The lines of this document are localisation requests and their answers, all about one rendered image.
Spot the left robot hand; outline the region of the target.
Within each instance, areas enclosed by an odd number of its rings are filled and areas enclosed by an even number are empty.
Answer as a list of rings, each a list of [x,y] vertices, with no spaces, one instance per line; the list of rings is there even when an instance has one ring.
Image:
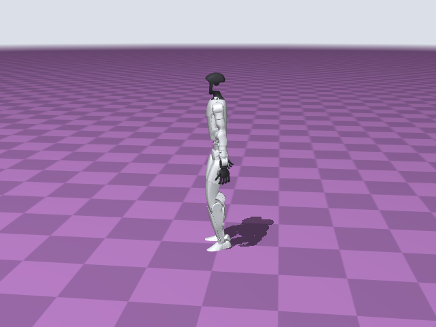
[[[223,185],[224,183],[226,184],[227,182],[230,182],[230,173],[229,173],[229,170],[227,169],[228,165],[227,166],[222,166],[222,162],[220,160],[219,161],[219,167],[221,169],[220,169],[219,174],[218,174],[218,176],[217,176],[217,178],[215,180],[217,180],[219,178],[219,176],[220,176],[220,181],[218,183],[219,185],[220,184]],[[222,182],[222,179],[223,179],[223,182]]]

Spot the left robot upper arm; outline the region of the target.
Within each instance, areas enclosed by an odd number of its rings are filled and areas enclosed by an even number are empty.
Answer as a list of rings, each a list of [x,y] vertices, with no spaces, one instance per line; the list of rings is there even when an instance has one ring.
[[[218,130],[215,133],[215,139],[218,139],[218,133],[223,131],[226,135],[226,128],[225,128],[225,119],[224,119],[224,107],[223,104],[221,104],[221,102],[216,102],[212,105],[212,111],[215,117],[215,123],[216,126],[218,127]]]

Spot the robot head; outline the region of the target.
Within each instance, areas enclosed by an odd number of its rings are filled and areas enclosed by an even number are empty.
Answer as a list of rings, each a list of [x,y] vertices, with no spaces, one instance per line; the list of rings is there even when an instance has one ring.
[[[219,91],[213,91],[212,90],[213,89],[213,84],[215,86],[217,86],[217,85],[219,85],[220,82],[225,82],[224,76],[222,74],[220,74],[220,73],[215,72],[215,73],[211,73],[208,76],[206,76],[206,80],[210,83],[210,85],[209,85],[209,94],[210,95],[213,94],[212,100],[214,99],[214,97],[218,97],[219,99],[224,99],[221,96]]]

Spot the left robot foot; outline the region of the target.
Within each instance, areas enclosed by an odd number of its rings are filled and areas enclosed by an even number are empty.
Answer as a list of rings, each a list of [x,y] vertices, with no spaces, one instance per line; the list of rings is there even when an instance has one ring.
[[[209,247],[207,251],[220,251],[223,249],[230,248],[231,246],[232,246],[231,242],[228,239],[225,239],[224,244],[221,243],[220,245],[218,242],[216,242],[213,246]]]

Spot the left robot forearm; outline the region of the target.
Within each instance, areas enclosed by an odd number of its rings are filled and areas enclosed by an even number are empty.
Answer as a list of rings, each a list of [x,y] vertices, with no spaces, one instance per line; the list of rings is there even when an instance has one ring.
[[[217,143],[217,146],[219,148],[219,159],[222,162],[222,166],[227,166],[228,154],[226,152],[227,152],[228,140],[223,131],[218,133],[218,139],[219,139],[219,143]]]

